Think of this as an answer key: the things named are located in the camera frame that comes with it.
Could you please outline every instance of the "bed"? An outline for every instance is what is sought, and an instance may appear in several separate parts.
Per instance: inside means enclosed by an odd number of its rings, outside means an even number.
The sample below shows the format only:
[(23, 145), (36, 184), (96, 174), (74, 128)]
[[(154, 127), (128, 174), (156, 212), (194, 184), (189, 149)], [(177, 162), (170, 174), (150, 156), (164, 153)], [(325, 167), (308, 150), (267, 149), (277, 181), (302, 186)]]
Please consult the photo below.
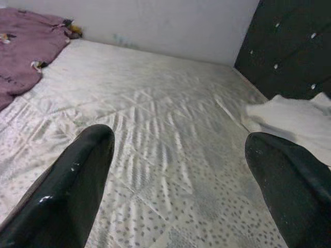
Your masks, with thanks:
[(244, 155), (243, 104), (266, 99), (226, 66), (72, 40), (0, 112), (0, 222), (87, 126), (115, 133), (86, 247), (287, 247)]

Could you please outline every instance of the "white cloth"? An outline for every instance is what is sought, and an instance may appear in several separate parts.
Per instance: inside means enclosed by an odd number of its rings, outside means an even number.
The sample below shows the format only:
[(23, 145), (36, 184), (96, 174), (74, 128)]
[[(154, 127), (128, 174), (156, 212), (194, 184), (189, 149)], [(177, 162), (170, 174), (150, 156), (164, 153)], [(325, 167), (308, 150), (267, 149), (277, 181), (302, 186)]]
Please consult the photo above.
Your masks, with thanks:
[(324, 93), (311, 100), (280, 95), (260, 105), (247, 105), (242, 124), (250, 132), (285, 138), (309, 150), (331, 168), (331, 100)]

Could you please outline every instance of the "black headboard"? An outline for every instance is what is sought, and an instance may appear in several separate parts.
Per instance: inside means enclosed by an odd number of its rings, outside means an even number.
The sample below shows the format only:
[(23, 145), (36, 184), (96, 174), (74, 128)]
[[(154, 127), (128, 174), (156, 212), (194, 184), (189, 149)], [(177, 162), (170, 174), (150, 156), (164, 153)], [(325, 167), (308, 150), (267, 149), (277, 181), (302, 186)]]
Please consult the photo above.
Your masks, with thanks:
[(235, 63), (266, 97), (331, 95), (331, 1), (261, 0)]

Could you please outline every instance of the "mattress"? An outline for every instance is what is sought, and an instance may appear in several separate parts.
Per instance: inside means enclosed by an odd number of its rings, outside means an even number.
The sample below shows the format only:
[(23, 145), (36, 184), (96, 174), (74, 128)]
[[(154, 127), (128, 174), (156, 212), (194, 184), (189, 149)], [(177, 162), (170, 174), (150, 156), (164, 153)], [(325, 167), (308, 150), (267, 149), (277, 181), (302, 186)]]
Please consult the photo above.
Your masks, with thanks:
[(102, 123), (115, 152), (86, 247), (286, 247), (244, 155), (240, 107), (264, 101), (230, 67), (75, 40), (0, 112), (0, 221)]

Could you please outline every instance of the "purple blanket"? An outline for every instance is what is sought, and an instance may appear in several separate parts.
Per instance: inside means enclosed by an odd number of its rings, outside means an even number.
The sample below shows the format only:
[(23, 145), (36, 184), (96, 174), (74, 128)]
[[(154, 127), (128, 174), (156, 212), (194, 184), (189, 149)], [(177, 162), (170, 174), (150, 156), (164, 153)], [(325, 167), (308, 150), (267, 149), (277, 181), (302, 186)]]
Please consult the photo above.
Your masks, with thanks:
[(30, 90), (42, 74), (32, 66), (52, 62), (68, 44), (64, 19), (0, 9), (0, 111)]

